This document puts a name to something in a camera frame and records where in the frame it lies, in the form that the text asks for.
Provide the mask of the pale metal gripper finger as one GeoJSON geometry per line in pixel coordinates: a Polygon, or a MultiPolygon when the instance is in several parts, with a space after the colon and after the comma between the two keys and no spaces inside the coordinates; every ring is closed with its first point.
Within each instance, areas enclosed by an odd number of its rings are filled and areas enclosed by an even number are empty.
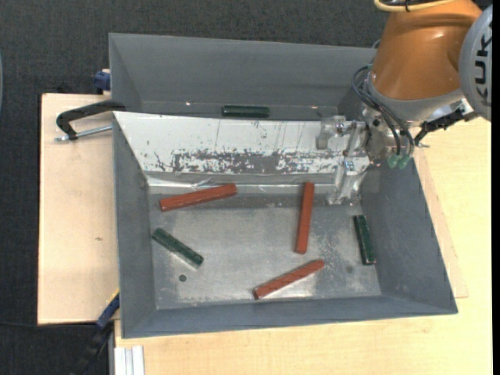
{"type": "Polygon", "coordinates": [[[322,119],[320,125],[320,133],[316,136],[316,148],[319,150],[356,150],[364,146],[364,121],[332,116],[322,119]]]}
{"type": "Polygon", "coordinates": [[[344,200],[355,198],[369,166],[369,158],[341,158],[332,192],[327,196],[327,203],[337,205],[344,200]]]}

